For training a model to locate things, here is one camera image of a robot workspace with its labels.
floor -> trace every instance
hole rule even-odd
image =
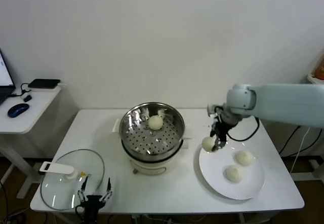
[[[286,166],[290,169],[292,165],[292,161],[286,161]],[[7,168],[9,167],[10,162],[8,162],[5,158],[0,158],[0,177],[3,176]],[[305,172],[310,171],[311,166],[305,160],[297,161],[295,166],[295,172]],[[16,199],[16,195],[19,191],[19,188],[23,184],[25,180],[25,176],[15,168],[13,172],[8,177],[7,181],[5,182],[4,186],[7,192],[8,201],[9,201],[9,213],[12,213],[18,209],[29,207],[29,203],[33,197],[33,194],[37,190],[37,184],[34,184],[32,188],[29,190],[27,197],[23,200]],[[299,191],[301,192],[304,200],[305,200],[305,207],[301,210],[294,210],[294,211],[284,211],[275,216],[272,220],[272,224],[286,224],[286,223],[294,223],[294,224],[322,224],[324,223],[324,186],[320,181],[308,181],[308,182],[298,182],[296,183]],[[24,212],[26,216],[26,223],[27,224],[63,224],[61,220],[54,219],[52,214],[45,214],[45,213],[38,213],[32,210],[27,210]],[[5,203],[5,196],[4,192],[0,190],[0,220],[3,220],[6,215],[6,203]],[[246,214],[245,217],[248,219],[252,216],[252,213]],[[99,216],[99,224],[110,223],[110,224],[117,224],[117,223],[124,223],[124,224],[131,224],[132,220],[129,215],[113,215],[109,222],[108,218],[109,215],[101,215]],[[155,219],[162,219],[165,220],[167,216],[151,216]],[[174,223],[205,223],[205,224],[212,224],[212,223],[221,223],[221,224],[233,224],[239,223],[238,215],[237,214],[214,214],[214,215],[207,215],[203,216],[171,216],[172,222]],[[150,220],[145,217],[142,218],[142,224],[162,224],[163,221],[160,220]]]

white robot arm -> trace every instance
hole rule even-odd
[[[208,114],[214,117],[211,137],[217,135],[216,149],[225,145],[228,130],[249,116],[324,128],[324,86],[306,84],[270,84],[260,87],[235,85],[227,93],[226,104],[209,106]]]

glass lid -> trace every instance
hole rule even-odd
[[[80,149],[61,156],[55,163],[72,166],[77,175],[72,179],[60,173],[47,172],[40,186],[40,195],[47,206],[69,210],[79,203],[77,191],[88,177],[84,195],[93,195],[99,188],[105,166],[101,156],[89,149]]]

laptop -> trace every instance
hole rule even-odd
[[[0,104],[16,89],[0,50]]]

computer mouse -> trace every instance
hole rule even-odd
[[[12,108],[10,108],[8,110],[8,116],[10,118],[15,118],[18,115],[21,115],[27,109],[29,109],[29,105],[27,103],[20,103],[20,104],[14,105]]]

